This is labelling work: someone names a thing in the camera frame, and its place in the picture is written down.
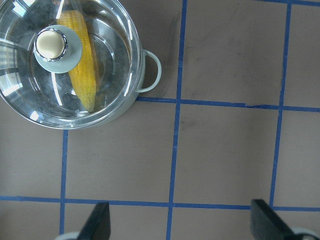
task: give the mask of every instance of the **grid square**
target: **grid square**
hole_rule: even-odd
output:
[[[60,198],[63,132],[0,111],[0,195]]]
[[[60,204],[0,201],[0,240],[53,240],[59,235]]]
[[[176,203],[269,199],[278,111],[182,105]]]
[[[117,120],[69,132],[68,198],[167,202],[175,104],[136,102]]]
[[[159,85],[142,97],[176,98],[182,0],[121,0],[137,28],[144,49],[153,52],[162,64]],[[156,79],[157,66],[146,59],[143,87]]]
[[[66,204],[65,232],[79,232],[94,205]],[[110,206],[112,240],[166,239],[168,209],[148,206]]]
[[[283,112],[275,206],[320,206],[319,125],[319,113]]]
[[[175,208],[173,210],[171,239],[253,240],[250,233],[250,211]]]
[[[189,1],[182,98],[278,105],[286,6]]]
[[[320,235],[320,212],[276,211],[290,228],[304,228]]]
[[[320,7],[293,5],[284,104],[320,107]]]

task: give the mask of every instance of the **corn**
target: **corn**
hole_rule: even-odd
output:
[[[88,112],[92,112],[95,107],[96,76],[93,53],[85,18],[79,11],[68,10],[61,13],[57,23],[75,31],[81,40],[82,57],[78,65],[69,71],[69,76],[75,94],[78,96],[85,109]]]

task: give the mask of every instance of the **cooking pot with lid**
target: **cooking pot with lid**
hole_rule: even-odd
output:
[[[147,56],[158,73],[142,88]],[[2,98],[29,121],[55,129],[114,120],[162,73],[117,0],[6,0],[0,58]]]

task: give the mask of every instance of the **pot handle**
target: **pot handle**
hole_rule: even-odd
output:
[[[146,87],[146,88],[137,89],[136,91],[138,93],[145,93],[145,92],[148,92],[148,91],[151,91],[152,89],[154,89],[158,85],[160,78],[161,78],[161,74],[162,74],[162,67],[161,67],[161,62],[160,62],[159,58],[156,55],[154,55],[152,52],[145,50],[145,49],[143,49],[143,53],[145,56],[149,56],[150,58],[152,58],[155,61],[156,65],[158,67],[158,74],[156,76],[154,83],[151,86]]]

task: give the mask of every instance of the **metal pot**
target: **metal pot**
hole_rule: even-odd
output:
[[[61,24],[70,11],[83,17],[89,45],[76,27]],[[89,72],[79,67],[88,46],[95,82],[91,109],[82,92],[93,86],[86,87],[89,78],[79,74]],[[142,88],[146,56],[154,59],[158,74]],[[3,99],[27,120],[54,129],[114,120],[139,93],[152,90],[162,73],[159,59],[142,48],[131,17],[117,0],[6,0],[0,7],[0,57]]]

